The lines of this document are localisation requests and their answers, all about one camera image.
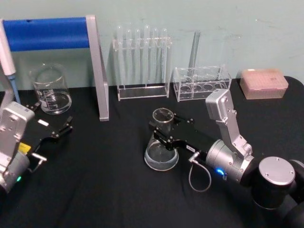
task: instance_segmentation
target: black table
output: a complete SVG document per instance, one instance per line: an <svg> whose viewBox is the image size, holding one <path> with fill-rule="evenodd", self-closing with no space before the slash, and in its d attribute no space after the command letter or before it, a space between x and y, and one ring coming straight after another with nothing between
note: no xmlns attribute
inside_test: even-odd
<svg viewBox="0 0 304 228"><path fill-rule="evenodd" d="M231 85L241 134L254 155L276 155L304 161L304 86L287 77L283 99L246 100L237 81ZM153 171L143 154L151 136L148 121L153 110L167 107L196 120L196 126L219 138L209 119L205 100L177 102L170 98L130 99L118 102L110 88L110 121L99 122L94 88L70 90L72 107L58 116L43 118L60 126L73 115L73 132L58 143L44 144L48 157L36 173L24 177L3 206L3 228L256 228L276 227L275 216L293 202L286 198L280 210L263 213L251 199L250 189L224 182L212 174L206 193L188 184L189 154L180 151L178 165L168 172ZM22 91L23 104L34 103L33 91ZM197 188L207 184L196 169Z"/></svg>

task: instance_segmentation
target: pipette tip box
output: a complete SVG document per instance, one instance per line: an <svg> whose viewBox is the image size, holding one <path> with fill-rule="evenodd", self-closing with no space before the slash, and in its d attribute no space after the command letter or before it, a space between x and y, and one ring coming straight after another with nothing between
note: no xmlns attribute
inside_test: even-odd
<svg viewBox="0 0 304 228"><path fill-rule="evenodd" d="M242 71L240 86L247 100L282 98L288 82L278 69L248 69Z"/></svg>

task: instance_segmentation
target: test tube rack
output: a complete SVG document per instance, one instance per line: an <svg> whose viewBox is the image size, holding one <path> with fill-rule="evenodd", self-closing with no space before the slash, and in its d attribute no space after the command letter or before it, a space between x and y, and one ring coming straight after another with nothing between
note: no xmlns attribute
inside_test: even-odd
<svg viewBox="0 0 304 228"><path fill-rule="evenodd" d="M177 101L205 99L216 89L229 89L231 77L225 67L195 67L200 31L195 31L188 68L173 70L174 92Z"/></svg>
<svg viewBox="0 0 304 228"><path fill-rule="evenodd" d="M171 39L167 29L117 27L113 39L118 100L169 97Z"/></svg>

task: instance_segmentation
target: blue padded bar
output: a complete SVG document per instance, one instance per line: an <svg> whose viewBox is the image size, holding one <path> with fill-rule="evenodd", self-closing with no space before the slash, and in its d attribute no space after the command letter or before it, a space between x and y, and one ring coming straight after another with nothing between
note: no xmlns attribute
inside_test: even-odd
<svg viewBox="0 0 304 228"><path fill-rule="evenodd" d="M89 48L86 18L4 20L11 51Z"/></svg>

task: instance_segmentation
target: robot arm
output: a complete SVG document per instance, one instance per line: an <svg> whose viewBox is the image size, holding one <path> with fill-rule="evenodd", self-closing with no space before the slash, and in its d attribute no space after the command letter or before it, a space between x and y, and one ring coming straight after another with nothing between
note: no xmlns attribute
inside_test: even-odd
<svg viewBox="0 0 304 228"><path fill-rule="evenodd" d="M212 139L199 132L194 127L193 119L183 119L176 114L175 124L168 133L150 124L154 137L168 150L186 149L192 153L190 162L197 164L197 159L200 159L225 180L252 186L253 199L263 208L279 207L287 194L291 194L294 199L304 200L300 197L304 189L304 176L301 176L299 171L300 165L295 170L294 162L282 158L267 157L259 161L253 157L251 145L239 134L237 112L233 109L229 90L216 90L206 99L206 105L210 118L220 127L223 140Z"/></svg>
<svg viewBox="0 0 304 228"><path fill-rule="evenodd" d="M5 35L2 20L0 19L0 83L5 90L0 105L0 194L6 195L15 185L18 177L26 170L34 172L47 159L36 151L45 139L59 139L70 132L72 126L69 117L63 128L54 129L43 120L36 120L34 111L40 104L29 108L13 102L14 92L7 76L13 75L16 70ZM29 169L29 156L39 159L34 169Z"/></svg>

